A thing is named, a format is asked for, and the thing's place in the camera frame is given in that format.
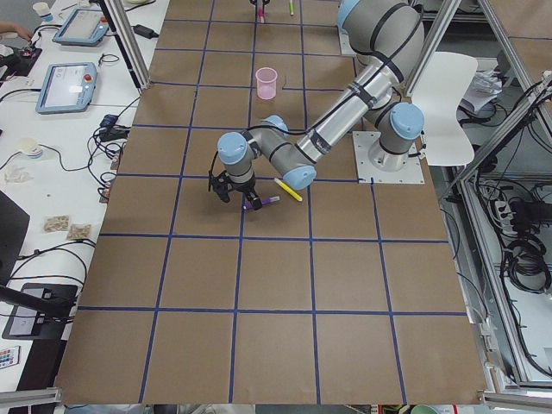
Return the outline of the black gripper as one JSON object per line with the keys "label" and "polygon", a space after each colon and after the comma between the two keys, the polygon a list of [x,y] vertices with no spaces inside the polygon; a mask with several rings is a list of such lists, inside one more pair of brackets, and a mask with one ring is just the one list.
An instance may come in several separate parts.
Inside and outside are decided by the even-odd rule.
{"label": "black gripper", "polygon": [[230,179],[230,184],[235,191],[245,194],[246,201],[244,202],[244,210],[259,210],[262,208],[262,200],[255,191],[256,178],[252,176],[244,182],[237,182]]}

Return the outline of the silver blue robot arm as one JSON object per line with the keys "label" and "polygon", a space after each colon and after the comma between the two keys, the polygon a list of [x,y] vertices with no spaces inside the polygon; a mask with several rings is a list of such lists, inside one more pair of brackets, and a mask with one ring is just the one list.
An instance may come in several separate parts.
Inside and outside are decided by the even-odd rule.
{"label": "silver blue robot arm", "polygon": [[393,87],[411,73],[424,43],[423,8],[405,1],[344,1],[337,26],[348,36],[350,47],[364,66],[336,102],[296,142],[279,116],[269,116],[257,126],[222,135],[217,143],[224,169],[209,176],[209,190],[224,202],[229,193],[245,195],[254,209],[262,206],[255,190],[254,160],[260,156],[280,173],[293,189],[303,190],[317,176],[316,163],[370,110],[384,116],[387,134],[396,147],[385,152],[406,153],[422,125],[403,122],[394,114]]}

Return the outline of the person hand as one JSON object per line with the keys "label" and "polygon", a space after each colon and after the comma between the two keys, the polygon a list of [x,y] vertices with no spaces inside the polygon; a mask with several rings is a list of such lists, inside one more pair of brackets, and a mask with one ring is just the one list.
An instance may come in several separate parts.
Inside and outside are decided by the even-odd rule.
{"label": "person hand", "polygon": [[9,33],[15,33],[19,38],[24,39],[25,41],[30,41],[33,37],[33,33],[31,31],[15,22],[0,21],[0,34],[5,35]]}

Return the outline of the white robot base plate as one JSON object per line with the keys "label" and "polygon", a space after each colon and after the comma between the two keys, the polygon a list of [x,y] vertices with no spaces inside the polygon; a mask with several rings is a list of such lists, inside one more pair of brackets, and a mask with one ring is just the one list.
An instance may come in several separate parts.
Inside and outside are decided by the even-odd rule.
{"label": "white robot base plate", "polygon": [[354,131],[354,156],[361,184],[423,185],[424,177],[416,144],[407,154],[386,153],[380,146],[380,132]]}

